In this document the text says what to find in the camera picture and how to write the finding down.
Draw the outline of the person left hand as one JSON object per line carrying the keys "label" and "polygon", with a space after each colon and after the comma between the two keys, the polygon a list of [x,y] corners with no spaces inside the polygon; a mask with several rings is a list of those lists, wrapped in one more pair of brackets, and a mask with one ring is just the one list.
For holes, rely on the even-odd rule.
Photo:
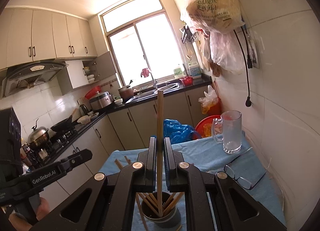
{"label": "person left hand", "polygon": [[[42,220],[49,212],[50,207],[48,201],[45,198],[40,197],[40,204],[36,211],[37,220]],[[16,213],[9,216],[9,221],[17,231],[29,231],[32,228],[31,224],[20,218]]]}

